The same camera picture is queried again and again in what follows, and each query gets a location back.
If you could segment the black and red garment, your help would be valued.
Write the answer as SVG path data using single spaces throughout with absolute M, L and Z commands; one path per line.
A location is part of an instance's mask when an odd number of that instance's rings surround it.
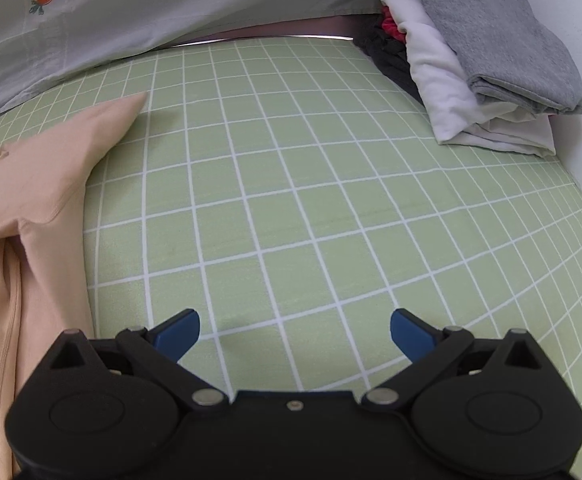
M 410 74 L 406 34 L 398 29 L 387 6 L 382 6 L 380 14 L 373 14 L 364 19 L 361 29 L 353 38 L 353 43 L 370 58 L 385 77 L 422 104 L 417 84 Z

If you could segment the peach long-sleeve garment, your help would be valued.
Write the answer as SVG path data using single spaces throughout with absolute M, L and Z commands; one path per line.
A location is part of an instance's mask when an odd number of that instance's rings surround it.
M 84 249 L 86 182 L 146 94 L 103 102 L 0 145 L 0 479 L 14 473 L 5 417 L 57 336 L 92 336 Z

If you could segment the green checked bed sheet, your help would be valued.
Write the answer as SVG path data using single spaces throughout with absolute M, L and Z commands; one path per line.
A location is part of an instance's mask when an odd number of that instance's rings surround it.
M 305 38 L 90 70 L 0 116 L 0 144 L 138 92 L 86 186 L 99 336 L 192 308 L 184 364 L 227 392 L 363 392 L 406 365 L 403 307 L 484 338 L 526 328 L 582 404 L 582 192 L 556 158 L 437 144 L 353 44 Z

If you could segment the folded grey garment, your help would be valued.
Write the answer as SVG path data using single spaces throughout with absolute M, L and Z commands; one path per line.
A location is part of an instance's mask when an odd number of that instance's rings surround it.
M 582 77 L 527 0 L 420 0 L 466 73 L 477 102 L 535 115 L 582 114 Z

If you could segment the folded white garment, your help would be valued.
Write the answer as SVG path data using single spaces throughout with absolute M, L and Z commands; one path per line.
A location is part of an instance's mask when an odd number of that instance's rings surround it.
M 456 53 L 420 0 L 381 0 L 406 35 L 410 75 L 438 144 L 547 157 L 556 154 L 549 118 L 509 102 L 477 102 Z

